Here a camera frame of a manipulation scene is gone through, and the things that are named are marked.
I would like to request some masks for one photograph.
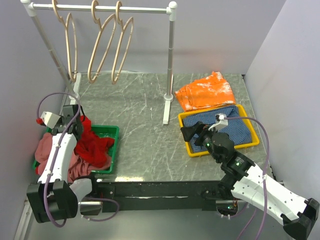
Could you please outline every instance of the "green basket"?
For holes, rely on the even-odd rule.
[[[108,150],[108,155],[112,157],[111,165],[106,170],[92,170],[92,173],[96,174],[110,174],[114,169],[114,165],[116,162],[116,152],[117,152],[117,145],[119,140],[119,127],[118,126],[103,126],[103,125],[92,125],[91,130],[100,138],[112,138],[114,139],[114,144]],[[51,129],[46,129],[47,133],[51,133]],[[39,163],[34,160],[32,168],[36,169]]]

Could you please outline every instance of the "yellow plastic tray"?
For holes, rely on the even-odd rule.
[[[239,109],[240,117],[247,117],[247,113],[246,113],[246,111],[245,111],[245,109],[244,109],[244,107],[242,105],[237,104],[236,107]],[[184,126],[183,119],[185,119],[187,116],[194,115],[194,114],[199,114],[199,113],[203,113],[203,112],[207,112],[207,111],[211,111],[211,110],[214,110],[214,109],[220,109],[220,108],[221,107],[182,112],[182,113],[180,113],[178,115],[180,127]],[[260,143],[260,140],[259,140],[259,138],[257,136],[257,133],[254,130],[254,127],[252,126],[250,120],[249,119],[243,119],[243,122],[248,127],[248,129],[250,130],[252,142],[251,143],[246,143],[246,144],[236,145],[236,146],[234,146],[235,149],[242,149],[242,148],[252,147],[252,146],[256,146],[256,145],[258,145]],[[191,148],[191,144],[189,142],[185,142],[185,146],[186,146],[186,150],[188,152],[188,155],[190,157],[192,157],[192,158],[210,154],[208,151],[193,152],[192,148]]]

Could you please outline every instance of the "pink cloth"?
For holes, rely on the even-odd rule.
[[[35,160],[40,163],[36,169],[36,173],[41,175],[47,165],[49,159],[50,151],[52,147],[52,135],[50,133],[45,133],[43,138],[39,141],[38,147],[35,151]],[[74,180],[81,176],[87,176],[92,170],[105,170],[110,167],[112,158],[105,153],[107,161],[103,167],[98,168],[92,166],[90,163],[84,161],[79,156],[72,152],[69,170],[68,170],[68,183],[73,183]]]

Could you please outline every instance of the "blue fabric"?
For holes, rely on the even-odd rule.
[[[189,115],[183,119],[183,125],[185,127],[191,127],[198,121],[204,124],[212,125],[216,123],[216,115],[225,114],[227,117],[239,117],[239,110],[237,106],[231,105],[214,109],[211,111],[201,112],[194,115]],[[226,133],[230,139],[234,142],[234,145],[252,143],[251,133],[248,127],[245,125],[242,119],[233,119],[228,121],[228,126],[219,131],[220,133]],[[198,135],[194,135],[190,144],[194,153],[205,152],[207,149],[204,146],[196,146],[195,141]]]

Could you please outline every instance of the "marble tabletop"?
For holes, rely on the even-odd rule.
[[[173,91],[208,75],[175,74]],[[242,76],[223,76],[236,102],[254,117]],[[219,181],[225,175],[210,155],[188,156],[178,121],[183,110],[177,100],[171,104],[169,125],[163,125],[166,84],[166,74],[122,73],[116,85],[112,85],[110,73],[102,73],[94,84],[82,75],[79,94],[85,115],[92,124],[120,129],[113,173],[97,174],[96,178],[111,182]],[[258,126],[252,124],[261,139]],[[263,168],[266,152],[261,142],[239,151]]]

